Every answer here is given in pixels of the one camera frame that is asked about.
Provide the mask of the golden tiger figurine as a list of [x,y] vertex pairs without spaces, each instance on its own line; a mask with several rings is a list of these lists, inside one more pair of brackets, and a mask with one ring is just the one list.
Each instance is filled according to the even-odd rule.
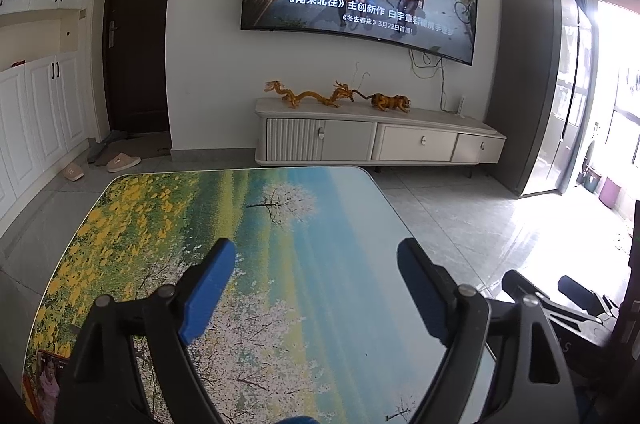
[[369,101],[370,105],[379,111],[398,110],[404,113],[410,111],[410,99],[403,95],[386,96],[376,92],[370,96],[365,96],[359,90],[357,90],[357,94],[364,100]]

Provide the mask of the golden dragon figurine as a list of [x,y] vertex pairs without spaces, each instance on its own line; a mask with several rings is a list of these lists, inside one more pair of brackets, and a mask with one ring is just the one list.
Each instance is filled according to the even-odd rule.
[[296,94],[292,89],[284,87],[280,80],[268,80],[264,92],[275,92],[292,109],[297,109],[304,99],[314,99],[322,106],[338,108],[340,106],[338,103],[343,99],[354,101],[355,89],[349,88],[347,84],[335,82],[333,92],[329,97],[322,96],[313,90],[305,90]]

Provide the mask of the purple stool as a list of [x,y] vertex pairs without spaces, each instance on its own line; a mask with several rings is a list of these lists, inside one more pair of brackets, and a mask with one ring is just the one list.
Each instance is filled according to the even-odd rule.
[[599,194],[600,202],[612,210],[620,197],[620,190],[622,190],[622,186],[616,180],[612,177],[606,177]]

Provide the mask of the white wall cupboard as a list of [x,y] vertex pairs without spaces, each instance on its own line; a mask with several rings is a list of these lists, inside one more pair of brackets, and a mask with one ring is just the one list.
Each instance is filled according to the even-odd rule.
[[1,225],[88,137],[78,56],[84,0],[1,0]]

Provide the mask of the beige slipper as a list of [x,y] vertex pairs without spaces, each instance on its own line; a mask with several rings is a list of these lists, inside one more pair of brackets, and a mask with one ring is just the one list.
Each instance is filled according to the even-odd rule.
[[66,165],[63,170],[63,177],[69,182],[76,182],[85,176],[82,168],[74,162]]
[[123,170],[129,170],[140,163],[140,156],[131,156],[126,153],[119,153],[107,162],[106,170],[111,174],[119,173]]

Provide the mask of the dark brown entrance door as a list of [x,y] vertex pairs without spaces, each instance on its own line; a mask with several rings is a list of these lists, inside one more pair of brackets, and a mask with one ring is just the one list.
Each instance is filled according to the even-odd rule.
[[168,0],[105,0],[103,83],[114,132],[167,132]]

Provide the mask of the white power strip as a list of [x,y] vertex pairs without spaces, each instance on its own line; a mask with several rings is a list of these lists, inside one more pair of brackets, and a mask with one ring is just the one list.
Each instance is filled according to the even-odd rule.
[[464,116],[464,106],[465,106],[465,96],[461,96],[459,103],[458,103],[458,108],[457,108],[457,115],[459,116]]

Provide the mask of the red photo card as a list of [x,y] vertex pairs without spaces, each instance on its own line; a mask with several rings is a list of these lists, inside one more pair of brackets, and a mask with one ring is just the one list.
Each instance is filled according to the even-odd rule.
[[23,374],[23,399],[38,423],[54,422],[62,377],[67,365],[67,358],[38,349],[35,360]]

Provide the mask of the white tv cabinet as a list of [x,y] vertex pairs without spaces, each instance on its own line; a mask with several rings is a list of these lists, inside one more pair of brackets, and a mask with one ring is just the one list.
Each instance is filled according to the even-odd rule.
[[475,166],[496,164],[506,136],[474,118],[442,111],[382,112],[260,98],[255,113],[260,165]]

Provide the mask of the dark grey tall cabinet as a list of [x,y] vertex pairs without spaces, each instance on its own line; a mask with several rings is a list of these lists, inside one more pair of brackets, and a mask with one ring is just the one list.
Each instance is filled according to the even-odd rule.
[[486,121],[506,136],[492,173],[516,196],[570,184],[591,106],[592,42],[576,0],[501,0]]

